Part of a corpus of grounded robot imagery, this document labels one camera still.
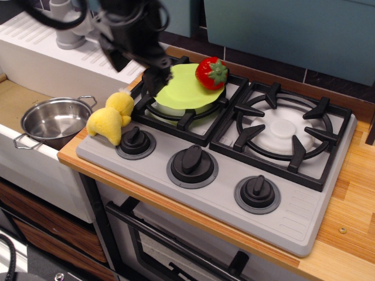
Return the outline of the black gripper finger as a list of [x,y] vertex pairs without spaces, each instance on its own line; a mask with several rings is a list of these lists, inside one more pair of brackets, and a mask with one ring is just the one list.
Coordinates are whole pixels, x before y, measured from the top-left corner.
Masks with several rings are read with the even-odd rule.
[[158,92],[168,85],[172,78],[171,68],[150,67],[144,71],[142,80],[145,83],[148,93],[152,97],[156,97]]
[[102,42],[101,49],[112,67],[119,73],[130,62],[131,59],[124,54],[124,48],[120,44],[113,42]]

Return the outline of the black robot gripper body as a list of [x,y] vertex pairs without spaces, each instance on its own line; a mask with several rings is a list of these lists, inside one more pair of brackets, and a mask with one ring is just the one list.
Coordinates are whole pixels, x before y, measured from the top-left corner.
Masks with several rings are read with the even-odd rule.
[[100,45],[102,42],[120,44],[131,60],[147,68],[161,69],[171,67],[171,60],[159,44],[159,34],[168,25],[166,11],[139,11],[128,16],[101,11],[95,23]]

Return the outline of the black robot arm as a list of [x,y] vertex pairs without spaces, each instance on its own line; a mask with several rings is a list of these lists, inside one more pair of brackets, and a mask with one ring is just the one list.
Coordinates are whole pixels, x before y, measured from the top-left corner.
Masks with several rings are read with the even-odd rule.
[[117,72],[132,60],[144,66],[153,97],[172,78],[172,61],[159,43],[168,25],[169,12],[159,1],[100,1],[96,28],[103,53]]

